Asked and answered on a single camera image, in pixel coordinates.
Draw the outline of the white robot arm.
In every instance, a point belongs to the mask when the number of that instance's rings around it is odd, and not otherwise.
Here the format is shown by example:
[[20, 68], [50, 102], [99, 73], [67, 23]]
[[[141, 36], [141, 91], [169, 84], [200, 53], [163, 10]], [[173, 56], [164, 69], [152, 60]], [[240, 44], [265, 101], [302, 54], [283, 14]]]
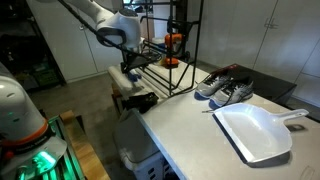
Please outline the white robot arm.
[[81, 24], [89, 29], [97, 41], [122, 53], [121, 71], [146, 67], [160, 59], [160, 55], [139, 50], [143, 43], [138, 14], [130, 9], [113, 12], [95, 0], [38, 0], [43, 3], [58, 1]]

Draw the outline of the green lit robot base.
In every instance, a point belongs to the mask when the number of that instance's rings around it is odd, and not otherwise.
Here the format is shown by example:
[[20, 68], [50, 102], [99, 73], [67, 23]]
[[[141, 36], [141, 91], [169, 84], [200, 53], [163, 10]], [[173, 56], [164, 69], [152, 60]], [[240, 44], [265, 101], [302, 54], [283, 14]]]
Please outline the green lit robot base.
[[0, 64], [1, 180], [85, 180], [58, 122], [48, 121]]

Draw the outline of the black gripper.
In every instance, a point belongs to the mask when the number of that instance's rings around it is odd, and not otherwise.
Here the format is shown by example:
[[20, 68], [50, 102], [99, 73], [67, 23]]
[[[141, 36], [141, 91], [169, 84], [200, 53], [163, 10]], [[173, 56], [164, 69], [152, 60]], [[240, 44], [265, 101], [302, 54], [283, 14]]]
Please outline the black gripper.
[[142, 54], [122, 52], [123, 61], [120, 63], [121, 72], [128, 73], [130, 70], [146, 67], [160, 60], [160, 54], [155, 51], [144, 51]]

